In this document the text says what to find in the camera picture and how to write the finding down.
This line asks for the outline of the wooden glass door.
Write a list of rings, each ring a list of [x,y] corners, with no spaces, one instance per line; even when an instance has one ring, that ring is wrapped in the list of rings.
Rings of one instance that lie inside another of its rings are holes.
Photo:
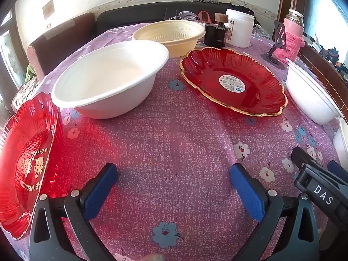
[[[13,98],[25,82],[27,65],[13,6],[1,19],[1,103],[9,115],[13,115]]]

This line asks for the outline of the white plastic jar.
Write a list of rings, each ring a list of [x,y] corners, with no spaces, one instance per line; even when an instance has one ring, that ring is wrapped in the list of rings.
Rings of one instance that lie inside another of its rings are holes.
[[[226,15],[228,22],[225,26],[229,28],[230,37],[227,38],[227,43],[239,47],[248,48],[253,32],[255,17],[248,13],[237,10],[227,9]]]

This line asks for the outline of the large white foam bowl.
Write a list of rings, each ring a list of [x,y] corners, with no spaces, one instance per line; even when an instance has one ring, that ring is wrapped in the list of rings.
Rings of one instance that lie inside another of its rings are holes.
[[[91,119],[118,117],[146,99],[168,60],[168,49],[155,41],[123,41],[99,48],[60,75],[52,102]]]

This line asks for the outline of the small wall plaque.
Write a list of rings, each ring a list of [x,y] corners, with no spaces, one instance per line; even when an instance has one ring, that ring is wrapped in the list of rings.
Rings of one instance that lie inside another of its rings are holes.
[[[45,19],[49,18],[55,12],[54,1],[50,0],[46,5],[42,8],[42,13]]]

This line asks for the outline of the green cloth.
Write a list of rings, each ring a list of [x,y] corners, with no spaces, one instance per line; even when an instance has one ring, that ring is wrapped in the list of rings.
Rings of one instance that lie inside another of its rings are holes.
[[[28,64],[27,66],[27,72],[25,75],[25,82],[29,82],[33,78],[37,78],[37,74],[34,70],[34,67],[31,64]]]

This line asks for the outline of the red plastic bag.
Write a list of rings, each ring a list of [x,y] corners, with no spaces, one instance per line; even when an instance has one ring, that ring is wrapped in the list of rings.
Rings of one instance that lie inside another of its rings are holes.
[[[202,24],[212,24],[210,14],[206,11],[200,11],[197,15],[197,20]]]

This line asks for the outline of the cream plastic colander bowl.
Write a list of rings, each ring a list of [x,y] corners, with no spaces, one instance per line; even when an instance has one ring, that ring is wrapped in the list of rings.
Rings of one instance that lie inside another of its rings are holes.
[[[150,40],[163,44],[170,58],[183,57],[195,49],[198,40],[205,35],[205,27],[187,20],[154,22],[139,28],[132,40]]]

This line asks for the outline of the dark bottle with cork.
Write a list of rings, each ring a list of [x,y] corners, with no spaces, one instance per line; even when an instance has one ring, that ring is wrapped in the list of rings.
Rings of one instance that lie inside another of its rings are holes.
[[[224,13],[215,14],[215,23],[205,25],[204,44],[209,47],[222,48],[225,46],[225,35],[228,16]]]

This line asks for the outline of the black sofa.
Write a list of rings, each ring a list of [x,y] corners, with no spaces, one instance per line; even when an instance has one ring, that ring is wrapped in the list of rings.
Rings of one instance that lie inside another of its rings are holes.
[[[207,3],[207,2],[157,2],[134,5],[130,7],[116,8],[101,13],[96,22],[94,31],[100,35],[107,30],[134,25],[138,23],[158,22],[168,20],[175,16],[175,13],[190,11],[195,14],[206,11],[211,18],[218,13],[226,13],[227,9],[254,15],[254,12],[239,5],[231,3]]]

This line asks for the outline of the patterned blanket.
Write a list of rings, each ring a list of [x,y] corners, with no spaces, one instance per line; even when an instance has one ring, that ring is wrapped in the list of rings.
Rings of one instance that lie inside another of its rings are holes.
[[[41,84],[41,81],[34,77],[30,81],[22,84],[14,98],[12,99],[11,107],[14,112],[17,112],[17,110],[22,106],[22,104],[28,100],[30,100],[38,90],[39,86]]]

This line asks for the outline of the red plate with gold text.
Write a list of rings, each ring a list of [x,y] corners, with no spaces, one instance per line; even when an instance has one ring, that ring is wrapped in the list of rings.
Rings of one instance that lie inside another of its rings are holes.
[[[54,197],[63,126],[51,95],[40,92],[9,118],[1,135],[1,228],[22,239],[40,194]]]

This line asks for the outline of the black phone stand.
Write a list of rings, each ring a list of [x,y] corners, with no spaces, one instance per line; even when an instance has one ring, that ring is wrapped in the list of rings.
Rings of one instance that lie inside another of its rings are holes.
[[[274,21],[274,26],[275,43],[267,53],[261,54],[261,58],[266,62],[273,64],[276,68],[285,70],[285,66],[276,59],[273,54],[276,49],[286,50],[286,29],[284,24],[277,20]]]

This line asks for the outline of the pink knit-sleeved thermos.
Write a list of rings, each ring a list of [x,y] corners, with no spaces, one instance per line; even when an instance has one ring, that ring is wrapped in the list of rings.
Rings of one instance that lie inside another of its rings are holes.
[[[288,65],[288,60],[295,61],[300,48],[304,46],[303,33],[304,22],[303,14],[289,9],[289,13],[283,22],[286,32],[286,49],[276,49],[275,57],[282,63]]]

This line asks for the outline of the purple floral tablecloth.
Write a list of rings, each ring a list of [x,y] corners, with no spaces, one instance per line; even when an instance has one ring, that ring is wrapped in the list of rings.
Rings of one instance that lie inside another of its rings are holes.
[[[248,117],[201,95],[171,58],[149,96],[132,111],[92,120],[61,111],[63,138],[56,185],[80,189],[105,163],[120,177],[91,224],[121,260],[161,253],[167,260],[230,260],[256,222],[229,180],[241,162],[268,189],[297,196],[300,146],[327,164],[337,160],[332,138],[289,100],[277,117]]]

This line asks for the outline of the red gold-rimmed flower plate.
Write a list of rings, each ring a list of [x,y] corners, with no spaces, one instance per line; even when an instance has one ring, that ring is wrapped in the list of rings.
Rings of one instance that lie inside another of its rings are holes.
[[[253,117],[276,117],[288,104],[283,84],[254,58],[229,48],[191,50],[182,78],[209,100]]]

